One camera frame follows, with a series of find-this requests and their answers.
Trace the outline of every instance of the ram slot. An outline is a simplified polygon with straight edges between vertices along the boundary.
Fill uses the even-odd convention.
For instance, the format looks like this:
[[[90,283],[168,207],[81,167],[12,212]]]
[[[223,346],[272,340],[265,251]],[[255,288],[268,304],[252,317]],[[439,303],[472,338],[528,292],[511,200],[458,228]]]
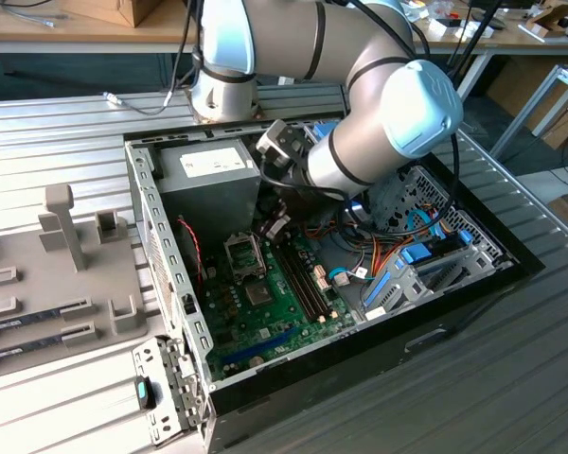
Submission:
[[[321,315],[328,314],[328,306],[305,270],[305,264],[301,262],[296,249],[283,244],[274,248],[274,256],[284,270],[286,280],[303,307],[307,319],[315,322]]]

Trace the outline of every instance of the motherboard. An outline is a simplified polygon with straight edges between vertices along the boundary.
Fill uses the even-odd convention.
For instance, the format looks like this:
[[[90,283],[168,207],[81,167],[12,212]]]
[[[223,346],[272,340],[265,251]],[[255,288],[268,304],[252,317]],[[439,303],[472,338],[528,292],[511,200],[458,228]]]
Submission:
[[[353,326],[346,302],[325,279],[307,239],[279,245],[251,234],[205,261],[203,314],[215,346],[214,380],[258,367]]]

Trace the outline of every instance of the aluminum extrusion table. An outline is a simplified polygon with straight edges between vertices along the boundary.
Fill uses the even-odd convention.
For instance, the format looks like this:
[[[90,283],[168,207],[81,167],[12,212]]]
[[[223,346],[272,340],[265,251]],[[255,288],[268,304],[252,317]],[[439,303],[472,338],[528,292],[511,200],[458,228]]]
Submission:
[[[262,87],[259,95],[274,116],[341,110],[338,87]],[[143,107],[162,99],[127,98]],[[121,134],[190,125],[186,102],[173,101],[155,118],[99,97],[0,103],[0,234],[34,228],[47,183],[72,184],[76,220],[105,208],[132,220]],[[568,452],[568,228],[459,135],[463,182],[546,269],[457,337],[228,452]],[[447,145],[435,152],[452,164]],[[153,336],[162,320],[137,251]],[[129,354],[141,341],[0,377],[0,451],[152,451]],[[202,440],[160,452],[200,453]]]

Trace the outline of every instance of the desk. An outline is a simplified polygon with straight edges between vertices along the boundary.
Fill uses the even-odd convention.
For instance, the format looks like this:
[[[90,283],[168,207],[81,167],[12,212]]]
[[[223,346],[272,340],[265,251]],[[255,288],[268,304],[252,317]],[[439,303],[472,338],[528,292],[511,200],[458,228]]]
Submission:
[[[455,10],[467,15],[467,6],[456,2]],[[55,13],[56,4],[34,8],[41,13]],[[0,9],[0,53],[169,53],[175,52],[181,40],[186,7],[181,0],[165,0],[137,28],[109,24],[76,14],[59,21],[56,28],[26,23]],[[510,12],[505,18],[506,29],[495,31],[491,38],[482,39],[473,50],[477,58],[471,64],[458,92],[465,99],[488,62],[494,55],[568,55],[568,44],[542,44],[518,29],[520,14]],[[429,22],[419,21],[434,54],[451,54],[457,38],[436,36]],[[415,37],[415,46],[420,42]],[[195,44],[195,25],[189,31],[186,51]]]
[[[32,11],[37,15],[60,12],[55,2],[26,12]],[[13,17],[0,8],[0,53],[174,53],[181,42],[186,6],[181,0],[164,0],[137,28],[67,15],[69,19],[57,20],[57,26],[49,28]],[[195,43],[192,20],[186,51],[190,52]]]

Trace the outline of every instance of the power supply label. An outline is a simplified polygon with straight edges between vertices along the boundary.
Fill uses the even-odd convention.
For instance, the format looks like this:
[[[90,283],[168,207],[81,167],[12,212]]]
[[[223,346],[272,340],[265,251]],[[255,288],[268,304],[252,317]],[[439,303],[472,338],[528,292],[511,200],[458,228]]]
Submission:
[[[246,168],[235,148],[212,149],[181,156],[181,165],[188,178]]]

